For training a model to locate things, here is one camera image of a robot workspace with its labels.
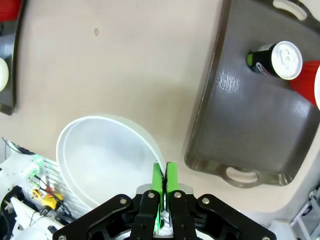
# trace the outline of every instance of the beige table surface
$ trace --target beige table surface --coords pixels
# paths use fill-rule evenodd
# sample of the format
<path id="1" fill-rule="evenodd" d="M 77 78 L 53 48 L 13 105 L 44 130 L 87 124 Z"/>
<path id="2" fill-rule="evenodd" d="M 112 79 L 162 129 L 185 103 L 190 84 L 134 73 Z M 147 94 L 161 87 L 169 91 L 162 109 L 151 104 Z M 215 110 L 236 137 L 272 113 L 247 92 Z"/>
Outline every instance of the beige table surface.
<path id="1" fill-rule="evenodd" d="M 304 2 L 320 15 L 317 0 Z M 244 210 L 280 208 L 276 199 L 261 206 L 253 197 L 275 187 L 235 188 L 184 164 L 221 6 L 222 0 L 29 0 L 17 107 L 12 116 L 0 114 L 1 134 L 55 160 L 59 133 L 72 120 L 123 116 L 154 137 L 166 161 L 178 162 L 181 182 L 197 195 L 213 193 Z M 277 189 L 288 195 L 283 189 L 295 188 Z"/>

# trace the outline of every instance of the plastic bowl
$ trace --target plastic bowl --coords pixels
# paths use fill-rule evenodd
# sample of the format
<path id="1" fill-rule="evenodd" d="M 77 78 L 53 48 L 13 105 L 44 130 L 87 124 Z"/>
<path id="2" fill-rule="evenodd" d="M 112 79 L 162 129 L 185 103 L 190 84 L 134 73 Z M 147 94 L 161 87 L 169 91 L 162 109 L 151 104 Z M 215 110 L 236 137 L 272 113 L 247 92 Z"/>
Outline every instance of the plastic bowl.
<path id="1" fill-rule="evenodd" d="M 133 198 L 152 182 L 153 165 L 166 164 L 151 135 L 124 117 L 86 116 L 69 123 L 56 145 L 61 176 L 91 209 L 117 194 Z"/>

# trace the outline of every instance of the red plastic cup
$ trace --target red plastic cup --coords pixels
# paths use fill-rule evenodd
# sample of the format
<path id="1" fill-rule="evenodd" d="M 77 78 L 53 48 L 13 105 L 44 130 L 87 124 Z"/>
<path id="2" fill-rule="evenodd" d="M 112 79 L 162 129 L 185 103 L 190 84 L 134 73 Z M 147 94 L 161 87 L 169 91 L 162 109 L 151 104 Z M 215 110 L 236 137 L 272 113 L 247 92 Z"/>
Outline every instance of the red plastic cup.
<path id="1" fill-rule="evenodd" d="M 320 109 L 320 60 L 304 62 L 299 76 L 289 82 L 293 90 Z"/>
<path id="2" fill-rule="evenodd" d="M 0 0 L 0 22 L 16 20 L 20 5 L 21 0 Z"/>

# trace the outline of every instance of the black tray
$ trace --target black tray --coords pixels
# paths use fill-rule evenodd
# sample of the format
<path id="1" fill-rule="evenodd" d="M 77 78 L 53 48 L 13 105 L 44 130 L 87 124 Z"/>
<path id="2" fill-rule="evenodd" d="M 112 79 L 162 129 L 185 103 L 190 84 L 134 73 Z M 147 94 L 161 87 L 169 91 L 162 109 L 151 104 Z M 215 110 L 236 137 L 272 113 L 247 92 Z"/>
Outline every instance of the black tray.
<path id="1" fill-rule="evenodd" d="M 292 91 L 287 80 L 254 73 L 246 65 L 250 49 L 283 40 L 296 44 L 304 61 L 320 60 L 320 23 L 301 2 L 292 3 L 305 11 L 305 20 L 275 8 L 272 0 L 224 0 L 185 155 L 191 169 L 241 188 L 283 186 L 296 176 L 318 129 L 320 111 Z M 255 176 L 248 182 L 231 178 L 229 167 Z"/>
<path id="2" fill-rule="evenodd" d="M 9 68 L 9 80 L 0 91 L 0 112 L 12 115 L 16 105 L 16 71 L 18 42 L 26 0 L 21 1 L 18 18 L 15 21 L 0 23 L 0 58 L 4 59 Z"/>

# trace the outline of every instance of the wire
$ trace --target wire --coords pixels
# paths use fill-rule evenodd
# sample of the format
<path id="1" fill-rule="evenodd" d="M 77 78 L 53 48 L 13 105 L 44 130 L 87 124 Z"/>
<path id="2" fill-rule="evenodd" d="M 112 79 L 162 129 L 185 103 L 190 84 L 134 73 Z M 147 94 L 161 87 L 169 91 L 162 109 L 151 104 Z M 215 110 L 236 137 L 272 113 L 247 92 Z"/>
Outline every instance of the wire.
<path id="1" fill-rule="evenodd" d="M 7 160 L 7 144 L 4 145 L 4 159 Z"/>
<path id="2" fill-rule="evenodd" d="M 59 198 L 57 197 L 57 195 L 55 195 L 52 191 L 48 191 L 48 190 L 46 190 L 46 189 L 44 189 L 44 188 L 42 188 L 42 187 L 40 187 L 40 190 L 45 191 L 47 194 L 51 194 L 51 195 L 54 197 L 54 199 L 55 199 L 58 203 L 60 203 L 61 208 L 63 209 L 63 211 L 64 211 L 67 215 L 69 215 L 69 217 L 72 217 L 72 214 L 71 214 L 71 211 L 69 210 L 69 208 L 64 204 L 64 202 L 63 202 L 61 199 L 59 199 Z"/>
<path id="3" fill-rule="evenodd" d="M 30 220 L 30 223 L 29 223 L 29 227 L 31 226 L 32 219 L 34 219 L 34 215 L 35 215 L 35 213 L 37 213 L 37 211 L 34 211 L 34 213 L 32 214 L 32 216 L 31 216 L 31 220 Z"/>
<path id="4" fill-rule="evenodd" d="M 13 151 L 15 151 L 15 152 L 18 153 L 18 154 L 25 154 L 25 155 L 34 155 L 34 154 L 35 154 L 34 152 L 29 151 L 28 149 L 25 149 L 25 148 L 19 146 L 18 144 L 14 143 L 14 142 L 11 142 L 11 144 L 16 148 L 16 149 L 14 149 L 13 147 L 11 147 L 11 146 L 9 145 L 8 141 L 5 140 L 4 137 L 2 137 L 2 140 L 5 142 L 5 144 L 6 144 L 9 148 L 11 148 Z"/>
<path id="5" fill-rule="evenodd" d="M 15 151 L 18 154 L 22 154 L 22 152 L 15 150 L 13 147 L 9 145 L 9 143 L 2 137 L 2 140 L 5 142 L 5 145 L 7 145 L 9 148 L 11 148 L 13 151 Z"/>
<path id="6" fill-rule="evenodd" d="M 40 180 L 41 182 L 43 182 L 43 184 L 47 187 L 47 189 L 50 189 L 50 187 L 45 183 L 45 181 L 43 181 L 39 176 L 34 175 L 34 177 L 35 177 L 36 179 Z M 71 214 L 71 211 L 69 210 L 69 208 L 68 208 L 68 207 L 64 204 L 64 202 L 63 202 L 61 199 L 59 199 L 52 191 L 46 190 L 46 189 L 44 189 L 44 188 L 42 188 L 42 187 L 40 187 L 40 190 L 45 191 L 47 194 L 51 194 L 51 195 L 54 197 L 54 199 L 55 199 L 58 203 L 60 203 L 61 208 L 63 209 L 63 211 L 64 211 L 67 215 L 69 215 L 69 217 L 72 217 L 72 214 Z"/>
<path id="7" fill-rule="evenodd" d="M 170 225 L 170 223 L 169 223 L 167 220 L 165 220 L 165 218 L 164 218 L 163 216 L 161 216 L 161 219 L 162 219 L 165 223 L 167 223 L 167 224 Z"/>
<path id="8" fill-rule="evenodd" d="M 66 222 L 68 222 L 69 224 L 72 223 L 75 219 L 73 217 L 70 216 L 65 216 L 65 215 L 60 215 L 57 214 L 56 216 L 53 216 L 55 220 L 65 220 Z"/>
<path id="9" fill-rule="evenodd" d="M 12 145 L 18 149 L 18 151 L 20 151 L 22 154 L 25 154 L 25 155 L 34 155 L 35 153 L 32 152 L 32 151 L 29 151 L 28 149 L 25 149 L 23 148 L 22 146 L 19 146 L 18 144 L 14 143 L 14 142 L 11 142 Z"/>
<path id="10" fill-rule="evenodd" d="M 39 217 L 37 220 L 35 220 L 34 221 L 34 223 L 32 223 L 31 225 L 29 225 L 29 226 L 33 226 L 33 225 L 35 225 L 36 224 L 36 222 L 38 222 L 40 219 L 43 219 L 43 218 L 45 218 L 46 216 L 41 216 L 41 217 Z"/>
<path id="11" fill-rule="evenodd" d="M 43 213 L 44 213 L 44 211 L 46 210 L 46 208 L 44 207 L 44 208 L 42 208 L 40 211 L 39 211 L 39 214 L 40 215 L 42 215 Z"/>

